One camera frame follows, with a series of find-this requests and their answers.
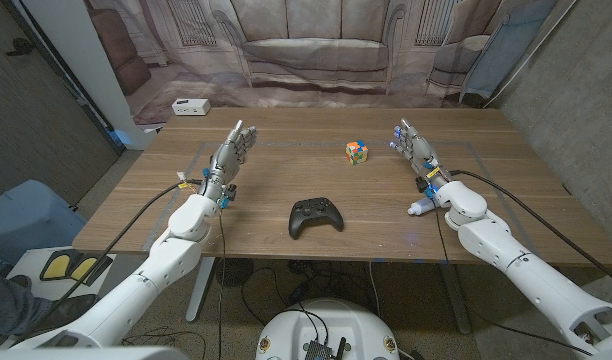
table leg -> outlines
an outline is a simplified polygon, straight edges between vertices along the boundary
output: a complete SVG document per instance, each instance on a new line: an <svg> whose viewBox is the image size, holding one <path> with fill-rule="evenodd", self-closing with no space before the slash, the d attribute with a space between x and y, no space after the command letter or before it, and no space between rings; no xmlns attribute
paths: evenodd
<svg viewBox="0 0 612 360"><path fill-rule="evenodd" d="M453 308L453 314L455 315L457 331L462 335L468 335L473 329L468 318L468 310L462 301L464 295L455 271L455 265L439 265L439 272L444 280L444 286L446 287L446 292Z"/></svg>
<svg viewBox="0 0 612 360"><path fill-rule="evenodd" d="M197 315L199 315L199 307L204 300L206 289L208 289L208 282L210 281L210 275L213 272L214 264L214 257L203 257L200 260L197 280L195 280L195 287L193 288L193 293L190 296L188 310L186 310L186 321L195 321L197 319Z"/></svg>

black game controller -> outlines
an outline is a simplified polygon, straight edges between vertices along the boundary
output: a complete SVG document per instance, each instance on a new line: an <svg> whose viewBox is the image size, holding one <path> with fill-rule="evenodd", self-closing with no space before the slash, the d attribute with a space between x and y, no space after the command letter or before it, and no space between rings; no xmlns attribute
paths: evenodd
<svg viewBox="0 0 612 360"><path fill-rule="evenodd" d="M333 225L337 231L344 229L344 219L330 200L326 198L308 199L298 201L293 205L288 220L290 237L297 240L304 225L317 220L328 220L328 223Z"/></svg>

electrical outlet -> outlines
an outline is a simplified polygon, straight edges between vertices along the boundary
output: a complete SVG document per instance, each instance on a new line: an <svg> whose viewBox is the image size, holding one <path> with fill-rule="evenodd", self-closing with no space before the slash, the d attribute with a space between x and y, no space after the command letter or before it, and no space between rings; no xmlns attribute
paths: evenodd
<svg viewBox="0 0 612 360"><path fill-rule="evenodd" d="M175 115L206 115L210 110L207 99L177 99L171 106Z"/></svg>

robotic arm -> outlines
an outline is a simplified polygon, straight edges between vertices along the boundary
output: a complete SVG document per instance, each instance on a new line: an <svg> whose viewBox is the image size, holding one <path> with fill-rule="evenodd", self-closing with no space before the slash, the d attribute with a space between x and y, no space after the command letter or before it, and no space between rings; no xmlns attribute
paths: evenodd
<svg viewBox="0 0 612 360"><path fill-rule="evenodd" d="M520 244L508 225L487 209L486 200L454 181L428 142L406 119L401 122L391 147L411 162L420 176L418 188L426 194L411 205L409 214L450 207L446 223L457 231L468 252L504 273L568 343L593 355L612 356L612 304L589 295ZM587 358L580 352L576 355Z"/></svg>
<svg viewBox="0 0 612 360"><path fill-rule="evenodd" d="M23 341L12 349L38 347L101 348L117 345L159 294L198 263L211 226L206 219L235 198L227 186L239 171L245 154L255 144L255 127L242 129L242 121L204 169L198 194L191 195L169 218L168 228L155 241L146 261L91 310L76 321Z"/></svg>

blue connector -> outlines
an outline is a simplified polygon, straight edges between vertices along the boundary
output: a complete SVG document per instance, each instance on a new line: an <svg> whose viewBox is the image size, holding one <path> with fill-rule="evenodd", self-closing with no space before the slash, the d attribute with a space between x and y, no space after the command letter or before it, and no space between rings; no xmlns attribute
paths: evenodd
<svg viewBox="0 0 612 360"><path fill-rule="evenodd" d="M429 186L426 188L426 191L424 191L424 194L427 198L432 199L435 197L435 190Z"/></svg>

